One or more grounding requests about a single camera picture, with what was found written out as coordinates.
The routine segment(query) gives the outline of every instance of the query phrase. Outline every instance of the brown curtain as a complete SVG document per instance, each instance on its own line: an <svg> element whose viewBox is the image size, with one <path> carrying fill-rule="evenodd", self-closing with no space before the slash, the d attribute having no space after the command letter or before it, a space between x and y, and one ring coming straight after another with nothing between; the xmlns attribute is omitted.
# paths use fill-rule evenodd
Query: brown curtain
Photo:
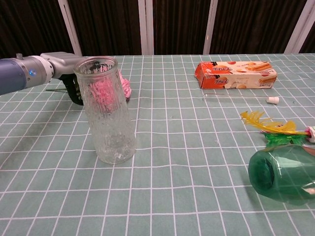
<svg viewBox="0 0 315 236"><path fill-rule="evenodd" d="M283 53L305 2L220 0L209 53Z"/></svg>
<svg viewBox="0 0 315 236"><path fill-rule="evenodd" d="M155 54L202 54L210 2L154 0Z"/></svg>
<svg viewBox="0 0 315 236"><path fill-rule="evenodd" d="M58 0L1 0L0 31L0 58L73 52Z"/></svg>
<svg viewBox="0 0 315 236"><path fill-rule="evenodd" d="M307 35L300 53L315 53L315 24Z"/></svg>
<svg viewBox="0 0 315 236"><path fill-rule="evenodd" d="M140 55L138 0L68 0L84 56Z"/></svg>

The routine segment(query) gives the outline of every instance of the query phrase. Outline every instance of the green tablecloth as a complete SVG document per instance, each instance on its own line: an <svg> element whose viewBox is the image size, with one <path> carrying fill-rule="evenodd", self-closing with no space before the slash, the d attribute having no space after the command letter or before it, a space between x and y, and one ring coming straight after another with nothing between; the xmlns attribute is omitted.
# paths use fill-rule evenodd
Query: green tablecloth
<svg viewBox="0 0 315 236"><path fill-rule="evenodd" d="M0 97L0 235L313 235L315 203L290 206L258 196L250 157L266 141L243 111L315 125L315 55L117 57L133 89L128 102L135 157L97 160L82 107L58 80ZM204 99L201 61L269 60L273 89Z"/></svg>

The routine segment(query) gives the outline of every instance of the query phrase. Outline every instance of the green plastic bottle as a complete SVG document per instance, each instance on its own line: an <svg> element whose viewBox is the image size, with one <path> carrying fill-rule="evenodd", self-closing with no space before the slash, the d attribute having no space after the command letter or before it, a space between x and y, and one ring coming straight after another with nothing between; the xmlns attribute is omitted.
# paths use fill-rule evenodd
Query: green plastic bottle
<svg viewBox="0 0 315 236"><path fill-rule="evenodd" d="M315 149L287 145L260 150L248 171L258 194L293 205L315 200Z"/></svg>

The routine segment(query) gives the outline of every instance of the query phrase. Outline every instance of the textured glass jar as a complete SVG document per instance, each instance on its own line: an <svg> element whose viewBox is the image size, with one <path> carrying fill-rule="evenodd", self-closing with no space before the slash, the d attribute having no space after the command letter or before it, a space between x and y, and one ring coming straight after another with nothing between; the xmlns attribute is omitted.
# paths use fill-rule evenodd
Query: textured glass jar
<svg viewBox="0 0 315 236"><path fill-rule="evenodd" d="M302 205L315 200L315 149L298 145L256 152L248 168L257 193L279 202Z"/></svg>
<svg viewBox="0 0 315 236"><path fill-rule="evenodd" d="M117 65L111 57L90 57L74 68L96 153L111 164L131 158L136 146Z"/></svg>

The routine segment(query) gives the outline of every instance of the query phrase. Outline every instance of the yellow feather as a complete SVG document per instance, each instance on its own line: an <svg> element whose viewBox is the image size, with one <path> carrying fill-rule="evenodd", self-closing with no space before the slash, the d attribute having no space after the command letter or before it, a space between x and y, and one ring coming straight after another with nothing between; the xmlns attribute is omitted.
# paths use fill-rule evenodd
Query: yellow feather
<svg viewBox="0 0 315 236"><path fill-rule="evenodd" d="M271 121L270 118L261 117L264 115L264 112L243 112L241 113L242 120L244 124L250 124L258 129L268 131L271 133L280 133L280 134L307 134L306 132L296 131L296 125L293 121L288 121L283 124L282 122Z"/></svg>

